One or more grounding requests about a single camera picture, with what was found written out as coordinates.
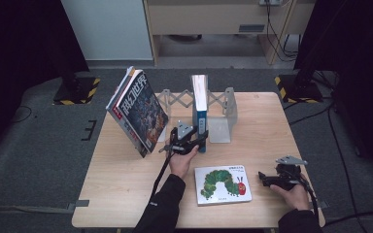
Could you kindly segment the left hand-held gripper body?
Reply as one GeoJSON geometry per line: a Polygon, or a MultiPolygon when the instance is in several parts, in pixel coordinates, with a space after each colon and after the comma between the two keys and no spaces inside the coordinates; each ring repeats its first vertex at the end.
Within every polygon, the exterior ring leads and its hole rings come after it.
{"type": "Polygon", "coordinates": [[[165,145],[160,152],[165,150],[181,155],[190,153],[191,150],[197,145],[195,141],[191,140],[196,131],[197,129],[194,126],[179,120],[177,126],[174,127],[170,132],[169,144],[165,145]]]}

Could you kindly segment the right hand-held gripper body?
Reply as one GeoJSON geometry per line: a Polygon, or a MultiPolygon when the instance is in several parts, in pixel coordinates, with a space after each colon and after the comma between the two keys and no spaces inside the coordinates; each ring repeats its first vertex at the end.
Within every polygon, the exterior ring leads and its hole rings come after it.
{"type": "Polygon", "coordinates": [[[301,176],[301,165],[307,165],[306,160],[296,158],[292,155],[286,155],[276,160],[277,175],[281,179],[279,187],[285,190],[291,190],[296,184],[307,186],[308,183],[301,176]]]}

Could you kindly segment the grey extendable metal book rack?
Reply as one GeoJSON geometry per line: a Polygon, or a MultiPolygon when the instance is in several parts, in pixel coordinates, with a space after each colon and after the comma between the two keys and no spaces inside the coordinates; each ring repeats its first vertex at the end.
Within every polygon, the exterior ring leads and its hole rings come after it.
{"type": "MultiPolygon", "coordinates": [[[[211,143],[230,143],[233,126],[238,120],[238,109],[234,89],[227,87],[224,92],[207,92],[207,127],[211,143]]],[[[164,89],[157,98],[172,121],[182,119],[191,122],[194,94],[189,90],[180,93],[164,89]]]]}

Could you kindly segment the thick blue book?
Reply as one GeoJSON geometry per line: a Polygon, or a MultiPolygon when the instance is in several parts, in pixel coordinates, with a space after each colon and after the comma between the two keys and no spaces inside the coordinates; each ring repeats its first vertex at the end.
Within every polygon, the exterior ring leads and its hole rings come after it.
{"type": "MultiPolygon", "coordinates": [[[[192,122],[199,133],[205,132],[207,129],[207,76],[206,75],[192,75],[192,92],[193,92],[193,110],[192,122]]],[[[198,150],[199,152],[206,151],[205,148],[198,150]]]]}

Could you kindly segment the white caterpillar picture book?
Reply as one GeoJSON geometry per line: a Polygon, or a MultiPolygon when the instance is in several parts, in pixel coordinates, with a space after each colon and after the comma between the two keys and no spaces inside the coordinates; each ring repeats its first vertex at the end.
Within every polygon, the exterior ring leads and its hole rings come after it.
{"type": "Polygon", "coordinates": [[[243,165],[198,167],[194,169],[199,206],[251,202],[253,200],[243,165]]]}

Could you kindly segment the dark illustrated magazine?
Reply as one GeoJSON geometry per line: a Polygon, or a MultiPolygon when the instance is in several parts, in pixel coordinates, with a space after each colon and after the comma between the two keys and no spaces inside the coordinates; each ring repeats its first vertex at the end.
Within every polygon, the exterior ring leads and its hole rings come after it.
{"type": "Polygon", "coordinates": [[[136,70],[118,100],[118,110],[152,153],[168,123],[168,115],[162,109],[146,74],[136,70]]]}

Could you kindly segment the person's right hand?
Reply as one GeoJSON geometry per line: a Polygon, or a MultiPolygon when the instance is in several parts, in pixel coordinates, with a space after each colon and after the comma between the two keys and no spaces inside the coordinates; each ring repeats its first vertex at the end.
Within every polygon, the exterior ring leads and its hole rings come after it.
{"type": "Polygon", "coordinates": [[[298,211],[309,211],[309,197],[302,184],[296,184],[291,190],[285,190],[281,187],[271,184],[270,189],[281,195],[291,209],[298,211]]]}

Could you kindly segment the person's left hand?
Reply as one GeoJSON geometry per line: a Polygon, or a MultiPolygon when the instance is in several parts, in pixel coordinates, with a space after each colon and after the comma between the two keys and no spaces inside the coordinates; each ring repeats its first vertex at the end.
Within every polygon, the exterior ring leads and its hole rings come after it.
{"type": "Polygon", "coordinates": [[[180,155],[175,153],[169,161],[171,173],[182,180],[186,177],[192,158],[198,153],[198,146],[195,146],[190,153],[180,155]]]}

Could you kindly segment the black yellow striped stand base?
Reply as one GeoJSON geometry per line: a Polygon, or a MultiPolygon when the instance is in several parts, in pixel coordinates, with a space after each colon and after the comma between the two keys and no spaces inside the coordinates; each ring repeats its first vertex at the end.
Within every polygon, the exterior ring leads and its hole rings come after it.
{"type": "Polygon", "coordinates": [[[88,104],[94,96],[100,83],[95,77],[63,78],[62,83],[53,97],[54,105],[88,104]]]}
{"type": "Polygon", "coordinates": [[[285,103],[318,103],[322,94],[312,81],[313,70],[301,69],[296,74],[278,75],[274,81],[285,103]]]}

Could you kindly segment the beige wooden desk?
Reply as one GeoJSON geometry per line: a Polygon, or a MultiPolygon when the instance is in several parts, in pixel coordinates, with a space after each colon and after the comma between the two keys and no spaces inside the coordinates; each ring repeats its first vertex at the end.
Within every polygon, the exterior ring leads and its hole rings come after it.
{"type": "Polygon", "coordinates": [[[153,56],[163,35],[255,34],[273,64],[287,35],[302,35],[317,0],[143,0],[153,56]]]}

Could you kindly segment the white cabinet panel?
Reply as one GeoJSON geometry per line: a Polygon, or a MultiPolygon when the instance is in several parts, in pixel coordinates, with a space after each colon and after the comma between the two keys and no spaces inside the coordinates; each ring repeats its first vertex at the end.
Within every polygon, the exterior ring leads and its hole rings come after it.
{"type": "Polygon", "coordinates": [[[143,0],[61,0],[86,60],[152,60],[143,0]]]}

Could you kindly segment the black curtain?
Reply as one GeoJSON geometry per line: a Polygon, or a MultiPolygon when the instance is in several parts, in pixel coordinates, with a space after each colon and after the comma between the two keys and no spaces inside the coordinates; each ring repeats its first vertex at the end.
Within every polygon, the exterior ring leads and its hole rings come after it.
{"type": "Polygon", "coordinates": [[[88,69],[61,0],[0,0],[0,137],[24,91],[60,76],[55,50],[72,72],[88,69]]]}
{"type": "Polygon", "coordinates": [[[294,67],[334,71],[334,97],[373,159],[373,0],[316,0],[294,67]]]}

